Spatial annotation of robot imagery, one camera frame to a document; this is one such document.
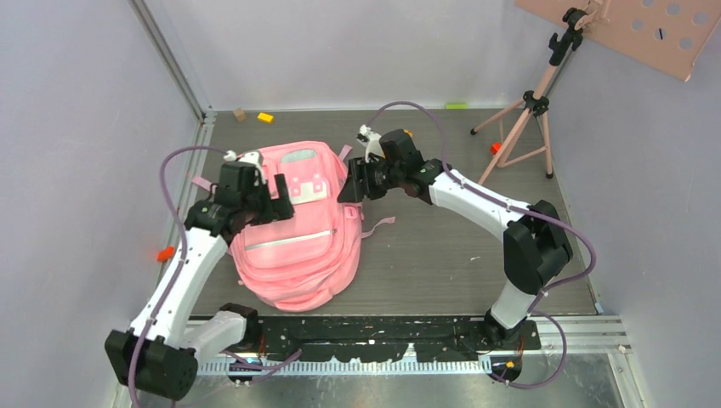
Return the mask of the pink student backpack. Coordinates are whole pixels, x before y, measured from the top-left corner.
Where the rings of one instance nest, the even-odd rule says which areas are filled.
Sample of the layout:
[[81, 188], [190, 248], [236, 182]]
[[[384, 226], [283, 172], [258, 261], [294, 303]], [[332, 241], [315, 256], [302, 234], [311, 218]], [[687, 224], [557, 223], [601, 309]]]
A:
[[[259, 149], [268, 179], [286, 177], [292, 218], [246, 225], [230, 243], [240, 283], [260, 300], [284, 312], [305, 312], [329, 302], [355, 278], [363, 239], [360, 203], [337, 202], [347, 167], [341, 153], [320, 141], [301, 141]], [[212, 184], [194, 184], [214, 192]]]

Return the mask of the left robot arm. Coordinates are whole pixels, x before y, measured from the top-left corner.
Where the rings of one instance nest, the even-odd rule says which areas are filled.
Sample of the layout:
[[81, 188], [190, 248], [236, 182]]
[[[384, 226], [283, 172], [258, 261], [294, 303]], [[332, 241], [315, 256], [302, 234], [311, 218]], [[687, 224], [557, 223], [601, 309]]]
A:
[[129, 328], [113, 330], [105, 340], [111, 367], [135, 406], [139, 391], [177, 402], [216, 354], [259, 345], [258, 312], [247, 306], [227, 303], [191, 331], [187, 323], [207, 278], [242, 229], [293, 214], [284, 174], [267, 178], [261, 166], [242, 161], [221, 166], [214, 192], [188, 211], [171, 269]]

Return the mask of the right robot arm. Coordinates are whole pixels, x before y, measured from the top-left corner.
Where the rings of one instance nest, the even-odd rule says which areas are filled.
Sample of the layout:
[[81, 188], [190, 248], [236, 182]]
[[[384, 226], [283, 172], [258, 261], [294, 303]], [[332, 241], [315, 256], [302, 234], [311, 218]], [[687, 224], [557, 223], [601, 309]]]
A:
[[555, 206], [508, 198], [440, 159], [425, 159], [403, 129], [381, 135], [363, 125], [356, 138], [365, 153], [349, 160], [338, 202], [376, 200], [400, 188], [410, 197], [466, 218], [502, 243], [506, 282], [485, 313], [481, 330], [489, 347], [508, 348], [519, 338], [533, 302], [573, 256]]

